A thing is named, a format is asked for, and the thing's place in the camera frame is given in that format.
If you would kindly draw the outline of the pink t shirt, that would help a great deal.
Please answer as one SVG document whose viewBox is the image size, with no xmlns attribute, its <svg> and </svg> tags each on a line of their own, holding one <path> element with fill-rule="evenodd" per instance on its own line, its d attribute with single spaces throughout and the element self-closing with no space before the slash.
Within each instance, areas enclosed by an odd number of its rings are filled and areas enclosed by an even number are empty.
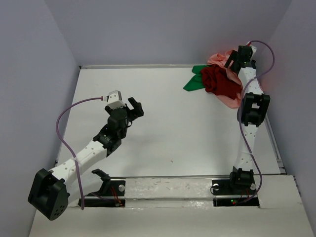
<svg viewBox="0 0 316 237">
<path fill-rule="evenodd" d="M 224 65 L 226 64 L 232 52 L 233 52 L 233 49 L 225 52 L 224 54 L 216 53 L 209 57 L 207 64 L 208 65 L 216 64 L 220 66 L 221 68 L 225 69 L 228 79 L 235 82 L 236 84 L 241 86 L 241 89 L 243 89 L 242 83 L 240 79 L 238 78 L 237 74 L 232 72 L 230 69 L 227 69 L 224 67 Z M 216 97 L 231 109 L 237 109 L 240 106 L 240 98 L 241 98 L 240 92 L 237 93 L 237 97 L 234 100 L 224 95 L 218 95 L 218 96 L 216 95 Z"/>
</svg>

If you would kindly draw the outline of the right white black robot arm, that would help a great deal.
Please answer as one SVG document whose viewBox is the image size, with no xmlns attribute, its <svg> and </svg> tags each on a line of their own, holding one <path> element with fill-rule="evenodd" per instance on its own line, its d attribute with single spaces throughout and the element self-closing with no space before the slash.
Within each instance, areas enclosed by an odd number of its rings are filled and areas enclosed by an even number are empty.
<svg viewBox="0 0 316 237">
<path fill-rule="evenodd" d="M 255 60 L 252 59 L 256 48 L 250 43 L 240 45 L 229 56 L 225 68 L 236 73 L 241 81 L 243 91 L 237 111 L 237 121 L 241 138 L 236 162 L 229 180 L 222 186 L 222 195 L 243 195 L 257 189 L 254 181 L 254 168 L 261 171 L 254 157 L 254 143 L 259 126 L 265 120 L 270 103 L 270 96 L 261 89 L 256 75 Z"/>
</svg>

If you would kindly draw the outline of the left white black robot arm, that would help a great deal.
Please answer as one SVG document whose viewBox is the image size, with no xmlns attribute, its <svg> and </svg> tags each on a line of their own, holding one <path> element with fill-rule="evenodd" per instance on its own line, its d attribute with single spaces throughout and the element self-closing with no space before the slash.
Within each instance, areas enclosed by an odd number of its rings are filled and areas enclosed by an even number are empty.
<svg viewBox="0 0 316 237">
<path fill-rule="evenodd" d="M 144 115 L 141 103 L 133 97 L 128 99 L 132 109 L 120 98 L 108 96 L 106 99 L 108 122 L 89 144 L 77 154 L 71 150 L 71 159 L 49 171 L 43 168 L 34 177 L 28 202 L 50 221 L 67 208 L 73 196 L 70 186 L 74 181 L 78 182 L 79 195 L 84 198 L 81 174 L 112 154 L 121 145 L 133 121 Z"/>
</svg>

